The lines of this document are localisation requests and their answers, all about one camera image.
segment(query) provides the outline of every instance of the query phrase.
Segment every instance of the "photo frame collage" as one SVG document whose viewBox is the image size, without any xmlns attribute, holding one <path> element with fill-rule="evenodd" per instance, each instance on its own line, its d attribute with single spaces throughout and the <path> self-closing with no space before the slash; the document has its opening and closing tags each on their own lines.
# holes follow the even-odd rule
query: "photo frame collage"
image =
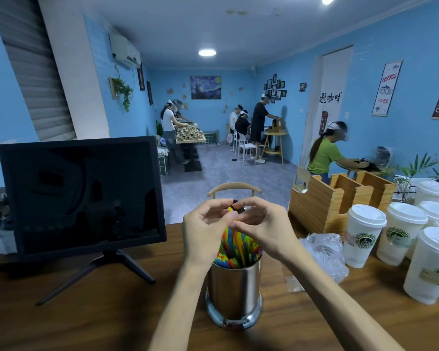
<svg viewBox="0 0 439 351">
<path fill-rule="evenodd" d="M 263 90 L 265 94 L 270 95 L 271 102 L 275 103 L 276 101 L 281 101 L 283 97 L 287 96 L 287 90 L 285 90 L 285 81 L 281 81 L 281 79 L 277 79 L 277 75 L 275 74 L 273 78 L 267 80 L 267 83 L 263 85 Z"/>
</svg>

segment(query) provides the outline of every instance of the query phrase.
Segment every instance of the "monitor stand leg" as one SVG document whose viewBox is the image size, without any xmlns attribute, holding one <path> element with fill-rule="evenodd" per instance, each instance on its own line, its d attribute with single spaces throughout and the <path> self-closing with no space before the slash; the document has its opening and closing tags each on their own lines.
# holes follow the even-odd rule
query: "monitor stand leg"
<svg viewBox="0 0 439 351">
<path fill-rule="evenodd" d="M 110 263 L 121 263 L 129 270 L 135 272 L 138 276 L 143 278 L 146 282 L 153 284 L 156 281 L 152 279 L 148 273 L 146 273 L 145 270 L 143 270 L 137 263 L 126 253 L 124 253 L 122 250 L 108 250 L 104 251 L 102 253 L 101 257 L 98 257 L 97 259 L 94 259 L 91 261 L 91 263 L 82 268 L 80 271 L 78 271 L 72 278 L 70 278 L 68 281 L 66 281 L 61 286 L 54 289 L 47 297 L 42 299 L 41 301 L 37 302 L 37 306 L 41 306 L 42 304 L 50 301 L 52 298 L 54 298 L 56 295 L 63 292 L 65 289 L 70 287 L 72 284 L 78 282 L 83 277 L 88 275 L 90 272 L 95 270 L 96 268 L 104 265 L 108 265 Z"/>
</svg>

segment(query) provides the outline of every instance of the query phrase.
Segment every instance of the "white shirt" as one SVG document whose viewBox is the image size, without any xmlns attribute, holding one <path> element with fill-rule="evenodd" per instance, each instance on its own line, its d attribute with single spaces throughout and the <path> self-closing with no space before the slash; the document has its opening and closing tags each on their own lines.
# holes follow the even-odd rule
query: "white shirt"
<svg viewBox="0 0 439 351">
<path fill-rule="evenodd" d="M 229 125 L 231 126 L 231 128 L 235 129 L 235 125 L 236 125 L 236 121 L 237 121 L 237 114 L 236 112 L 231 112 L 231 114 L 229 115 Z"/>
<path fill-rule="evenodd" d="M 176 130 L 172 121 L 174 119 L 174 112 L 172 112 L 169 108 L 164 111 L 164 116 L 162 119 L 162 130 L 167 132 L 171 130 Z"/>
</svg>

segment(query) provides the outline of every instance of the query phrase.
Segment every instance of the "woman in green shirt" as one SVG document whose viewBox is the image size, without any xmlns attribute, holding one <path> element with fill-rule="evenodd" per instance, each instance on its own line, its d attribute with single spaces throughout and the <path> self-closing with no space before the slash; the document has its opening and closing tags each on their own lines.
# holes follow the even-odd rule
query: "woman in green shirt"
<svg viewBox="0 0 439 351">
<path fill-rule="evenodd" d="M 340 150 L 335 145 L 339 140 L 347 141 L 346 135 L 348 127 L 345 122 L 330 123 L 327 130 L 314 142 L 309 155 L 308 171 L 311 175 L 319 175 L 322 182 L 330 184 L 329 169 L 330 164 L 336 161 L 338 164 L 347 168 L 365 168 L 369 162 L 358 163 L 351 159 L 345 159 Z"/>
</svg>

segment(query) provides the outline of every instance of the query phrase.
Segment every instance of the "black cloth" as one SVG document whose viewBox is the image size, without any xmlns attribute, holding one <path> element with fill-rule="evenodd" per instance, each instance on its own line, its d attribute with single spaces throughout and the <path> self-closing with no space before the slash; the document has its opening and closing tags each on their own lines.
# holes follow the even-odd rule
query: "black cloth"
<svg viewBox="0 0 439 351">
<path fill-rule="evenodd" d="M 252 115 L 252 123 L 250 125 L 250 140 L 252 142 L 259 142 L 262 138 L 265 117 L 267 117 L 268 114 L 269 113 L 262 102 L 255 105 L 254 114 Z"/>
<path fill-rule="evenodd" d="M 247 134 L 247 128 L 249 126 L 250 126 L 249 121 L 242 116 L 237 118 L 237 121 L 234 124 L 234 127 L 235 127 L 237 133 L 244 134 L 244 135 Z"/>
</svg>

